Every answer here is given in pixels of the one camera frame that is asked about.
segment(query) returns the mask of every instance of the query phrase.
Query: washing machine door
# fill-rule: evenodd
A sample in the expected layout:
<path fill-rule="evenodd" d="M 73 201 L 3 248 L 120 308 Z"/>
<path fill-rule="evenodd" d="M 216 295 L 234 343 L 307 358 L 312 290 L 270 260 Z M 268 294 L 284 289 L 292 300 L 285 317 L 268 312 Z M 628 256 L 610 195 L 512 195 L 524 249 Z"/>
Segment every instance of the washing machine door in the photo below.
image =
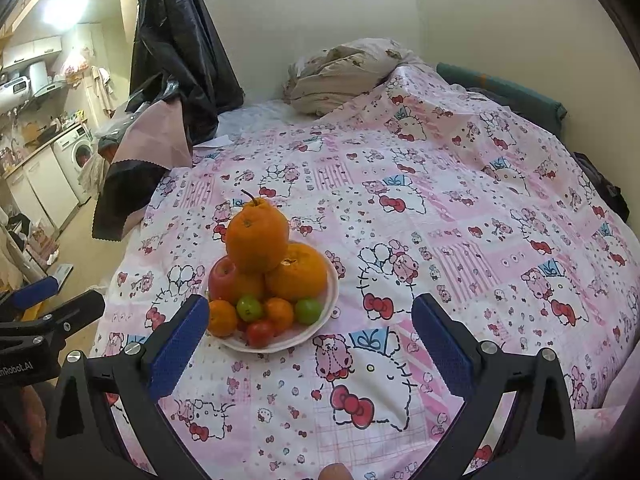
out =
<path fill-rule="evenodd" d="M 75 164 L 76 169 L 80 171 L 92 155 L 90 142 L 86 139 L 78 140 L 71 153 L 72 163 Z"/>

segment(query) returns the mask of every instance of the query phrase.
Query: fruit plate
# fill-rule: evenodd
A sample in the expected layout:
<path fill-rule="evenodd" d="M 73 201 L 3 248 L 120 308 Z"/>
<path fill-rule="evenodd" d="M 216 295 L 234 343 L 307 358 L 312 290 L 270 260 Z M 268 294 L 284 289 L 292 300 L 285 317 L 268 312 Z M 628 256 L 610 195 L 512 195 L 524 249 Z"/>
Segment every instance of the fruit plate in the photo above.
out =
<path fill-rule="evenodd" d="M 225 338 L 216 338 L 224 346 L 237 350 L 239 352 L 250 352 L 252 354 L 272 354 L 274 352 L 281 352 L 292 346 L 297 346 L 311 338 L 322 326 L 329 321 L 331 314 L 334 310 L 336 301 L 338 300 L 338 273 L 335 270 L 334 264 L 322 253 L 320 253 L 324 260 L 324 266 L 326 267 L 326 289 L 324 293 L 318 296 L 316 299 L 322 303 L 322 314 L 318 321 L 310 326 L 303 326 L 295 323 L 292 328 L 286 332 L 273 338 L 271 343 L 264 348 L 251 348 L 244 337 L 244 333 L 236 330 L 236 332 Z M 209 298 L 209 289 L 205 291 L 205 297 Z"/>

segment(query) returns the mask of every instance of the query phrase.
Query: blue gripper pad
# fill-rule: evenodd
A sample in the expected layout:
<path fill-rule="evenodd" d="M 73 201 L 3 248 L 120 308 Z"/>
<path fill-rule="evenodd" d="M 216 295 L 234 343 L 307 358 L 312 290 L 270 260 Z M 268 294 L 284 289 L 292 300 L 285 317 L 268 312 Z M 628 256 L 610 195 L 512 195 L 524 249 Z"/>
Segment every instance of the blue gripper pad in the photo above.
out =
<path fill-rule="evenodd" d="M 474 366 L 454 336 L 462 336 L 463 344 L 469 343 L 462 329 L 472 339 L 473 346 L 477 343 L 475 338 L 462 324 L 452 321 L 431 294 L 415 298 L 411 320 L 449 391 L 457 397 L 470 397 L 474 390 Z"/>
<path fill-rule="evenodd" d="M 209 323 L 209 303 L 202 296 L 192 295 L 184 302 L 171 321 L 162 323 L 149 337 L 159 335 L 161 328 L 170 329 L 166 343 L 148 364 L 148 394 L 153 402 L 171 395 L 189 359 L 198 346 Z"/>
<path fill-rule="evenodd" d="M 11 304 L 18 310 L 25 311 L 41 301 L 58 293 L 58 280 L 47 276 L 31 285 L 16 290 L 11 297 Z"/>

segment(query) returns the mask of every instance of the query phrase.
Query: hello kitty print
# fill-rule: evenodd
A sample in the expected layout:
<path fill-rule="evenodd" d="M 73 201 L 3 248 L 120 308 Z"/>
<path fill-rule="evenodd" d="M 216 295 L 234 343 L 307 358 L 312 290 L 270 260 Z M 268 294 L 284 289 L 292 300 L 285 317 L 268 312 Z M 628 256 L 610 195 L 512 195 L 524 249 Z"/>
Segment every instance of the hello kitty print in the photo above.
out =
<path fill-rule="evenodd" d="M 338 274 L 331 319 L 305 344 L 239 354 L 207 334 L 161 399 L 212 478 L 316 478 L 333 462 L 354 478 L 409 478 L 462 403 L 412 326 L 424 292 L 505 351 L 553 348 L 573 409 L 602 403 L 638 332 L 638 242 L 555 137 L 456 88 L 402 66 L 310 125 L 196 149 L 192 168 L 162 180 L 92 355 L 143 342 L 204 291 L 243 189 L 279 208 L 292 239 Z M 470 468 L 490 460 L 498 434 Z"/>

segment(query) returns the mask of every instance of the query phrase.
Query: green lime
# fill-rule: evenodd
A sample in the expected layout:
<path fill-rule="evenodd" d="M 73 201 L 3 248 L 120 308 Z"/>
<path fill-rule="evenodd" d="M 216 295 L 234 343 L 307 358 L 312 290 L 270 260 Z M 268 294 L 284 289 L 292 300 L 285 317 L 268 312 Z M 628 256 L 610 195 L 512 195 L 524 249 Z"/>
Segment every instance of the green lime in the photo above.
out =
<path fill-rule="evenodd" d="M 296 321 L 303 325 L 313 325 L 322 314 L 322 305 L 318 300 L 300 300 L 296 303 Z"/>
<path fill-rule="evenodd" d="M 253 296 L 243 296 L 236 304 L 236 310 L 240 319 L 246 323 L 258 321 L 264 315 L 260 301 Z"/>

